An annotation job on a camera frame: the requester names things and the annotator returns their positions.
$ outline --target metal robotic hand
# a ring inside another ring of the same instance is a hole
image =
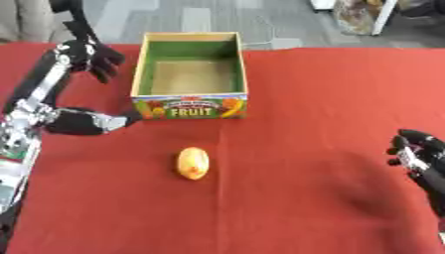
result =
[[[100,135],[127,127],[141,117],[135,110],[110,116],[84,108],[58,108],[57,98],[78,71],[100,82],[116,75],[124,56],[94,40],[74,22],[76,40],[47,51],[6,102],[0,122],[0,216],[22,197],[41,150],[41,132]]]
[[[408,169],[408,176],[427,194],[434,212],[445,216],[445,143],[432,135],[399,130],[387,150],[395,158],[388,163]]]

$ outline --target red table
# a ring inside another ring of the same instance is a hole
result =
[[[4,101],[50,46],[0,47]],[[103,86],[77,75],[62,104],[129,106],[138,46]],[[149,121],[103,137],[44,137],[9,254],[432,254],[437,219],[402,168],[397,128],[445,138],[445,51],[247,52],[248,117]],[[174,172],[182,148],[208,176]]]

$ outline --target open box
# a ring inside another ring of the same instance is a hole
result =
[[[146,34],[131,98],[145,119],[243,117],[238,33]]]

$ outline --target floor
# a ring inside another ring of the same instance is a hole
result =
[[[85,0],[107,43],[137,44],[144,32],[238,31],[247,49],[297,47],[445,47],[444,19],[396,16],[379,37],[342,34],[331,13],[309,0]]]

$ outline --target box label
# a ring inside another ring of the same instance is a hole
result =
[[[179,97],[135,100],[145,119],[240,118],[245,115],[244,97]]]

